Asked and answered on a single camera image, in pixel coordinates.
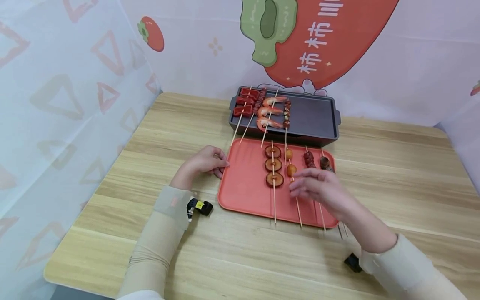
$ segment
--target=bamboo skewer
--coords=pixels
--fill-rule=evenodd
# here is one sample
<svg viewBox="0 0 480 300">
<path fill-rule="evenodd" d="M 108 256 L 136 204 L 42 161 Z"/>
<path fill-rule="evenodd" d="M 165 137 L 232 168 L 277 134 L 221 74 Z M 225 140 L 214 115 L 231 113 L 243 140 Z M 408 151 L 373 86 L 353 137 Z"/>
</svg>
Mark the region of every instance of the bamboo skewer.
<svg viewBox="0 0 480 300">
<path fill-rule="evenodd" d="M 287 165 L 286 161 L 287 161 L 287 149 L 288 149 L 288 146 L 287 146 L 287 140 L 285 140 L 285 166 Z M 291 159 L 288 159 L 288 163 L 289 164 L 292 164 L 292 161 Z M 301 214 L 300 214 L 300 205 L 299 205 L 299 198 L 298 197 L 295 197 L 295 200 L 297 201 L 297 211 L 299 213 L 299 219 L 300 219 L 300 227 L 303 228 L 303 223 L 301 221 Z"/>
<path fill-rule="evenodd" d="M 323 148 L 320 148 L 320 150 L 322 151 L 322 156 L 325 156 L 325 154 L 324 154 L 324 149 L 323 149 Z M 347 227 L 345 226 L 345 223 L 343 223 L 343 222 L 342 222 L 342 225 L 343 225 L 343 230 L 345 231 L 345 235 L 346 235 L 347 238 L 348 238 Z M 340 232 L 340 237 L 341 237 L 342 240 L 343 240 L 342 231 L 340 230 L 340 224 L 338 224 L 338 231 Z"/>
<path fill-rule="evenodd" d="M 272 140 L 272 163 L 275 162 L 275 158 L 273 157 L 273 140 Z M 275 197 L 275 165 L 272 168 L 273 172 L 273 216 L 276 224 L 276 197 Z"/>
<path fill-rule="evenodd" d="M 237 135 L 237 131 L 239 130 L 241 118 L 243 117 L 243 111 L 244 111 L 244 110 L 242 109 L 241 115 L 240 115 L 240 118 L 239 118 L 239 123 L 237 124 L 237 128 L 235 129 L 235 132 L 233 133 L 232 142 L 230 143 L 230 146 L 233 145 L 233 141 L 235 140 L 235 136 Z"/>
<path fill-rule="evenodd" d="M 272 112 L 270 112 L 270 114 L 268 115 L 268 119 L 270 119 L 272 117 Z M 263 148 L 264 147 L 264 140 L 265 140 L 265 136 L 267 134 L 267 128 L 268 128 L 268 124 L 267 126 L 265 126 L 265 132 L 264 132 L 264 137 L 262 139 L 262 143 L 260 144 L 260 147 Z"/>
<path fill-rule="evenodd" d="M 250 127 L 250 123 L 252 122 L 254 116 L 255 116 L 255 115 L 252 114 L 252 116 L 250 117 L 250 121 L 248 121 L 247 127 L 246 127 L 245 130 L 243 131 L 243 135 L 241 136 L 239 145 L 240 145 L 241 142 L 243 141 L 243 138 L 245 137 L 245 134 L 247 133 L 247 129 Z"/>
<path fill-rule="evenodd" d="M 324 219 L 324 212 L 323 212 L 323 209 L 322 209 L 322 205 L 319 203 L 318 204 L 318 207 L 320 208 L 320 215 L 322 216 L 322 223 L 324 225 L 324 234 L 327 232 L 327 229 L 325 227 L 325 219 Z"/>
</svg>

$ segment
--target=persimmon illustration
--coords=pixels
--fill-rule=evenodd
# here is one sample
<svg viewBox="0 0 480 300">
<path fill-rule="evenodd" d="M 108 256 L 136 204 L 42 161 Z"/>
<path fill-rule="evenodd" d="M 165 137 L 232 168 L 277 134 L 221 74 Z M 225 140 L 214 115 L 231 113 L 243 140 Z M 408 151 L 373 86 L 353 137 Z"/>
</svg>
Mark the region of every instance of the persimmon illustration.
<svg viewBox="0 0 480 300">
<path fill-rule="evenodd" d="M 399 0 L 242 0 L 252 59 L 275 82 L 321 89 L 345 75 L 377 39 Z"/>
<path fill-rule="evenodd" d="M 138 32 L 142 35 L 145 43 L 157 52 L 162 52 L 165 46 L 163 33 L 157 23 L 150 17 L 143 17 L 137 24 Z"/>
</svg>

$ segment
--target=left hand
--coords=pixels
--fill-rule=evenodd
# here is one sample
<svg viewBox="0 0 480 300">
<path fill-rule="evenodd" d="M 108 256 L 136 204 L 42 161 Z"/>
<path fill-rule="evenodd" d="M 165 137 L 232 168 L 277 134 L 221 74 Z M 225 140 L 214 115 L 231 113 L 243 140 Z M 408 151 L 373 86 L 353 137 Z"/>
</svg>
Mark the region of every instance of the left hand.
<svg viewBox="0 0 480 300">
<path fill-rule="evenodd" d="M 205 146 L 185 161 L 184 165 L 194 173 L 209 172 L 215 174 L 218 178 L 222 178 L 225 167 L 228 167 L 230 164 L 222 149 L 214 146 Z"/>
</svg>

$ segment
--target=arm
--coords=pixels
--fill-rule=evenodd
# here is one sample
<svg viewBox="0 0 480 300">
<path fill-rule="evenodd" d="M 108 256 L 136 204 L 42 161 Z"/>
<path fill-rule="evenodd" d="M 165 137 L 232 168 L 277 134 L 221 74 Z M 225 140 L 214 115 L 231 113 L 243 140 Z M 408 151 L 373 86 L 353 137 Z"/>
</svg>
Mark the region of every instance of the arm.
<svg viewBox="0 0 480 300">
<path fill-rule="evenodd" d="M 187 204 L 193 196 L 192 182 L 201 172 L 221 177 L 226 166 L 223 151 L 207 146 L 179 168 L 158 196 L 133 249 L 118 299 L 162 299 L 170 261 L 188 228 Z"/>
<path fill-rule="evenodd" d="M 372 274 L 395 299 L 466 300 L 465 296 L 403 235 L 363 206 L 330 171 L 305 169 L 290 185 L 292 197 L 322 203 L 353 233 L 362 253 L 360 265 Z"/>
<path fill-rule="evenodd" d="M 395 299 L 466 300 L 405 236 L 394 234 L 364 206 L 345 220 L 362 247 L 360 265 Z"/>
</svg>

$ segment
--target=red bell pepper piece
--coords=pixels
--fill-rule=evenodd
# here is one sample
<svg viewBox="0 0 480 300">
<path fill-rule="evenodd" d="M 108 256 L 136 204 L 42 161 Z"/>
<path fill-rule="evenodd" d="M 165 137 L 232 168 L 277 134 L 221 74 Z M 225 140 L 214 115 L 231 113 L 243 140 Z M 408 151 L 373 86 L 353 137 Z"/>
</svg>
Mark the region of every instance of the red bell pepper piece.
<svg viewBox="0 0 480 300">
<path fill-rule="evenodd" d="M 254 101 L 258 99 L 259 94 L 260 94 L 260 91 L 252 90 L 249 88 L 242 88 L 240 90 L 240 96 L 243 96 L 245 98 L 252 98 Z"/>
<path fill-rule="evenodd" d="M 251 105 L 246 105 L 246 106 L 237 106 L 233 109 L 233 116 L 234 117 L 239 117 L 240 115 L 243 115 L 244 117 L 251 117 L 253 113 L 253 108 Z"/>
<path fill-rule="evenodd" d="M 245 103 L 247 103 L 247 105 L 251 105 L 251 106 L 254 106 L 255 105 L 255 100 L 251 99 L 251 98 L 246 98 L 246 97 L 237 97 L 237 104 L 238 105 L 245 105 Z"/>
</svg>

